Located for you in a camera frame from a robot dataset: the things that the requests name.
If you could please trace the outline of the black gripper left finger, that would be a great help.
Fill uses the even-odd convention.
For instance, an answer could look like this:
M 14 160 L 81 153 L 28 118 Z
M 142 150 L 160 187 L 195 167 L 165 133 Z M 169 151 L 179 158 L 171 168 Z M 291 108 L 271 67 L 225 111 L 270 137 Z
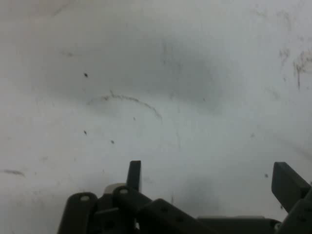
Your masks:
M 213 234 L 214 230 L 163 199 L 139 191 L 141 162 L 131 161 L 127 180 L 98 198 L 70 196 L 60 222 L 62 234 Z

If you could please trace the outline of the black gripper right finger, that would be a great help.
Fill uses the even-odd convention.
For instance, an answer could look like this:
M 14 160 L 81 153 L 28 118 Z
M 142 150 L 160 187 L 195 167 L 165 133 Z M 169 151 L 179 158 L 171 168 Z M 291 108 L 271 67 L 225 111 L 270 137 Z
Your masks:
M 276 232 L 310 234 L 312 232 L 312 186 L 286 162 L 275 162 L 272 193 L 288 213 Z

